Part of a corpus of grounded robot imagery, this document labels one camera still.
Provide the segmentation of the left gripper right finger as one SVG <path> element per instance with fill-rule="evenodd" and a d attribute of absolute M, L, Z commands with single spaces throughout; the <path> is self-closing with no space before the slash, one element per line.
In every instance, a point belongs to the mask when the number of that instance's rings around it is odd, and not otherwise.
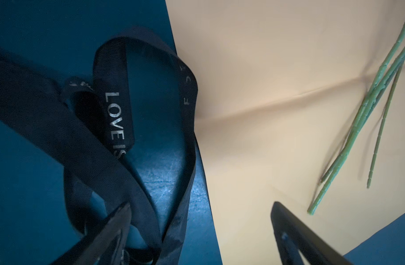
<path fill-rule="evenodd" d="M 271 222 L 283 265 L 302 265 L 302 256 L 311 265 L 349 265 L 282 203 L 274 202 Z"/>

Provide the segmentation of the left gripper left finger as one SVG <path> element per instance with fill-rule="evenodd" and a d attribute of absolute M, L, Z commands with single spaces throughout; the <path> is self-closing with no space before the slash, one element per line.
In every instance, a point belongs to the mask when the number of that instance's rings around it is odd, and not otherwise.
<path fill-rule="evenodd" d="M 54 265 L 120 265 L 131 222 L 131 206 L 124 202 L 65 252 Z"/>

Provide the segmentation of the black printed ribbon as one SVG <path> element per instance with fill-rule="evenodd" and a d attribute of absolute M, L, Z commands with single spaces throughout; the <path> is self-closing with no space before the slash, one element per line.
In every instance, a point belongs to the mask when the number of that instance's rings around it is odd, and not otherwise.
<path fill-rule="evenodd" d="M 184 155 L 165 220 L 130 160 L 139 132 L 130 76 L 151 83 L 145 55 L 159 56 L 176 81 L 148 92 L 147 135 L 159 144 L 181 140 Z M 92 77 L 60 85 L 0 49 L 2 263 L 55 261 L 124 202 L 131 222 L 122 263 L 179 263 L 196 170 L 195 76 L 156 33 L 138 26 L 97 49 Z"/>

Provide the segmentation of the orange wrapping paper sheet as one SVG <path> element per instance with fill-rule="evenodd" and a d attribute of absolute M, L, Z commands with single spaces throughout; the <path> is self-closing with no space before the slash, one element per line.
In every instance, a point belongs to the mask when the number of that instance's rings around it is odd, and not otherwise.
<path fill-rule="evenodd" d="M 405 21 L 405 1 L 168 1 L 197 77 L 195 132 L 226 265 L 278 265 L 270 212 L 284 204 L 346 254 L 405 213 L 405 66 L 314 215 L 307 209 Z"/>

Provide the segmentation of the light pink fake rose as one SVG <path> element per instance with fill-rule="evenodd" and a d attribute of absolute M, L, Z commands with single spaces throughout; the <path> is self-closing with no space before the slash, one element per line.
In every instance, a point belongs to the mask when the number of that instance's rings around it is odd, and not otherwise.
<path fill-rule="evenodd" d="M 339 152 L 335 160 L 332 162 L 332 164 L 329 166 L 329 168 L 326 170 L 326 172 L 323 174 L 323 176 L 319 181 L 319 184 L 323 185 L 323 187 L 321 188 L 316 198 L 311 202 L 310 206 L 308 207 L 307 213 L 309 215 L 315 214 L 317 207 L 320 205 L 325 194 L 329 190 L 332 182 L 335 180 L 342 166 L 347 161 L 350 151 L 354 143 L 356 142 L 356 139 L 360 131 L 365 126 L 370 115 L 377 107 L 388 86 L 391 86 L 391 90 L 382 114 L 381 125 L 377 136 L 377 142 L 375 144 L 374 154 L 371 160 L 369 177 L 367 181 L 367 189 L 370 188 L 374 167 L 377 159 L 378 148 L 380 145 L 383 128 L 386 122 L 386 117 L 388 115 L 392 97 L 404 64 L 405 64 L 405 21 L 396 42 L 394 43 L 391 50 L 388 52 L 386 58 L 380 65 L 377 74 L 375 75 L 372 81 L 371 86 L 369 87 L 367 93 L 365 94 L 365 97 L 363 98 L 363 101 L 361 102 L 361 105 L 357 111 L 357 115 L 355 116 L 349 129 L 349 133 L 344 142 L 342 150 Z"/>

